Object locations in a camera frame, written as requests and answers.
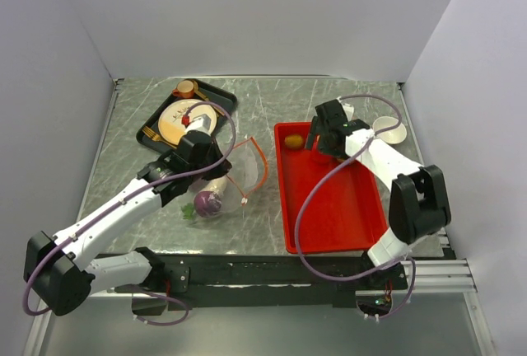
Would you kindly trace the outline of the purple onion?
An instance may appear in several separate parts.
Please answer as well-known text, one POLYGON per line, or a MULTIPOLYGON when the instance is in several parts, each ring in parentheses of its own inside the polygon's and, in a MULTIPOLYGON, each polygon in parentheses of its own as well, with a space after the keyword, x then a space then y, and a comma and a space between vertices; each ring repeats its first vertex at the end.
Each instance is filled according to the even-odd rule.
POLYGON ((194 210, 202 218, 215 216, 222 210, 222 198, 214 191, 200 191, 194 197, 194 210))

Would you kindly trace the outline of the white radish with leaves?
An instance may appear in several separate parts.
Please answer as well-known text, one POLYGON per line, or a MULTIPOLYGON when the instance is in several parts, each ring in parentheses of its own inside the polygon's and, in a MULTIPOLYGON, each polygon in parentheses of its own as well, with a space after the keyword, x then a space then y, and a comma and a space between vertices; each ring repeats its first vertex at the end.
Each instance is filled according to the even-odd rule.
POLYGON ((190 186, 189 191, 180 198, 180 208, 183 215, 183 219, 190 220, 196 217, 200 217, 194 210, 194 197, 200 191, 214 191, 218 193, 223 199, 223 195, 226 191, 227 178, 225 176, 205 181, 199 180, 190 186))

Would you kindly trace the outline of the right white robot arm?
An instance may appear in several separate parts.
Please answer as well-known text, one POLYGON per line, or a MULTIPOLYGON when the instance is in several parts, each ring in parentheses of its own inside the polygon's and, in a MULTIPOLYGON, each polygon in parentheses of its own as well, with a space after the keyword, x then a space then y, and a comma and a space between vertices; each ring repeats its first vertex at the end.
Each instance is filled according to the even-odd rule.
POLYGON ((415 162, 380 138, 402 124, 399 109, 377 96, 394 110, 397 121, 374 130, 364 121, 351 118, 343 103, 346 99, 342 96, 315 107, 305 146, 312 148, 316 143, 318 152, 342 158, 343 163, 324 176, 302 204, 296 218, 295 245, 300 246, 302 215, 315 193, 347 164, 359 162, 390 192, 388 228, 367 251, 370 262, 360 269, 362 282, 368 288, 379 288, 389 279, 390 264, 405 257, 410 246, 450 224, 450 203, 438 166, 415 162))

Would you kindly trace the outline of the clear zip bag orange zipper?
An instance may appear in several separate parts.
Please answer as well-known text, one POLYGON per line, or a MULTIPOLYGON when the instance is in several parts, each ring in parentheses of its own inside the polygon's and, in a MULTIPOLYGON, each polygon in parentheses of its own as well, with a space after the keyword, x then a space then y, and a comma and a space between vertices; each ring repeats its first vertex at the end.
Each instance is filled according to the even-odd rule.
POLYGON ((222 211, 211 218, 196 217, 195 219, 213 219, 232 213, 247 205, 250 196, 259 189, 268 178, 268 162, 263 150, 254 137, 248 137, 237 143, 230 156, 232 168, 227 178, 226 191, 223 195, 222 211))

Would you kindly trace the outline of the red apple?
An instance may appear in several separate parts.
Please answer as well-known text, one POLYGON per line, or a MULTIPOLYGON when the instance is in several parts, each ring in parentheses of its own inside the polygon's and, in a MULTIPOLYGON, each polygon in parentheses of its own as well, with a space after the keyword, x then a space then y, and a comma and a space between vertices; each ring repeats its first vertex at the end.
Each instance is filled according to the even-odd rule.
POLYGON ((313 148, 310 151, 310 159, 320 165, 328 164, 333 160, 331 156, 323 154, 318 150, 318 148, 313 148))

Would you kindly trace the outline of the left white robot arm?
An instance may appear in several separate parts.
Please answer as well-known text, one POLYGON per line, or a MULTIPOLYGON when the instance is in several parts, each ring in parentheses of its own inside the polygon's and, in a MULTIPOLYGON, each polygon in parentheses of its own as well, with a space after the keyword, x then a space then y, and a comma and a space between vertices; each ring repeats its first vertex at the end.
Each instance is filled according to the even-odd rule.
POLYGON ((108 288, 136 286, 151 292, 169 283, 164 262, 146 247, 110 258, 98 255, 131 225, 185 194, 195 181, 226 175, 229 154, 214 137, 191 130, 176 149, 147 163, 122 191, 81 221, 53 236, 36 233, 26 248, 25 313, 39 314, 30 309, 31 292, 63 316, 108 288))

